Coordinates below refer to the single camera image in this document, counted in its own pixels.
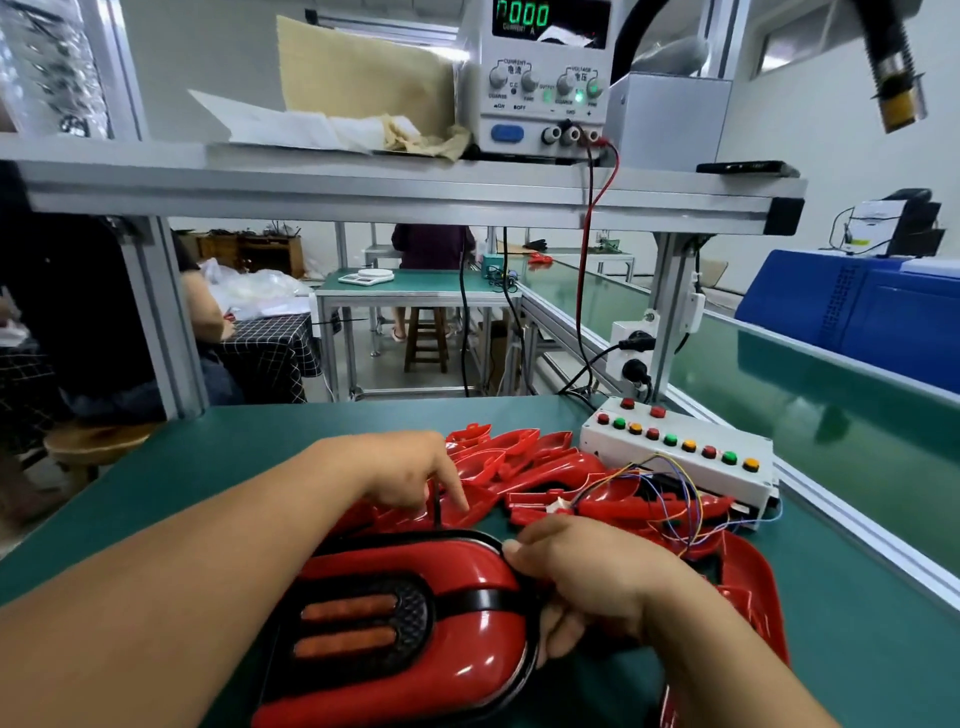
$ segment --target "checkered tablecloth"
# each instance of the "checkered tablecloth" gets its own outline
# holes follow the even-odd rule
[[[305,313],[238,322],[233,337],[214,351],[251,404],[306,402],[303,378],[320,374]],[[39,448],[53,423],[70,417],[36,341],[0,347],[0,445],[12,453]]]
[[[306,402],[303,378],[320,375],[307,313],[239,321],[217,354],[250,404]]]

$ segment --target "green workbench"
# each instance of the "green workbench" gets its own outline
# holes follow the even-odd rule
[[[213,408],[173,422],[0,561],[0,602],[89,554],[249,478],[322,437],[399,428],[460,429],[492,423],[579,431],[586,416],[558,397],[361,401]],[[507,533],[502,514],[481,528]],[[780,587],[793,668],[848,728],[948,726],[960,713],[960,620],[860,547],[785,499],[785,515],[753,538]],[[205,725],[244,725],[265,667],[258,641]],[[583,655],[538,672],[490,725],[637,728],[660,695],[649,650],[606,660]]]
[[[573,316],[577,271],[523,283]],[[583,324],[609,339],[645,290],[587,274]],[[670,383],[730,425],[772,438],[778,457],[960,576],[960,398],[930,394],[733,319],[708,314]]]

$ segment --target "red wire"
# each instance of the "red wire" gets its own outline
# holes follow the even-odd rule
[[[587,161],[589,168],[589,194],[588,194],[588,203],[587,203],[587,214],[584,215],[584,238],[580,245],[580,268],[577,275],[577,343],[580,345],[580,355],[584,358],[584,363],[586,364],[587,355],[584,353],[583,339],[580,331],[581,326],[581,310],[584,303],[584,282],[587,277],[587,248],[589,247],[589,238],[590,238],[590,222],[593,219],[593,209],[596,207],[596,204],[600,202],[600,198],[603,197],[604,193],[610,189],[610,185],[613,184],[613,179],[616,177],[616,173],[620,171],[620,153],[617,151],[617,148],[610,142],[608,139],[601,138],[597,141],[597,146],[608,146],[613,149],[613,155],[616,158],[616,162],[613,165],[613,172],[610,175],[610,178],[607,180],[607,183],[603,185],[600,189],[600,193],[593,197],[593,154],[590,152],[590,145],[587,144]],[[593,370],[587,366],[588,372],[588,388],[592,389],[593,384]]]

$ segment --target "red plastic casing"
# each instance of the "red plastic casing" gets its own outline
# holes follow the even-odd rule
[[[411,573],[434,596],[467,589],[519,591],[493,549],[471,541],[424,541],[315,556],[298,580]],[[514,612],[469,612],[440,619],[405,671],[262,705],[253,728],[360,728],[444,716],[481,706],[515,679],[528,644],[527,621]]]

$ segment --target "knob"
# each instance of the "knob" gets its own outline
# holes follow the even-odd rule
[[[533,71],[527,71],[520,77],[520,85],[523,86],[523,90],[527,93],[533,93],[540,85],[540,76]]]
[[[503,88],[507,85],[507,71],[503,66],[498,65],[490,72],[490,85],[494,88]]]
[[[603,93],[603,82],[600,79],[590,79],[587,83],[587,96],[591,99],[597,98]]]
[[[564,73],[559,79],[557,79],[557,93],[561,96],[566,96],[570,91],[573,90],[573,77]]]

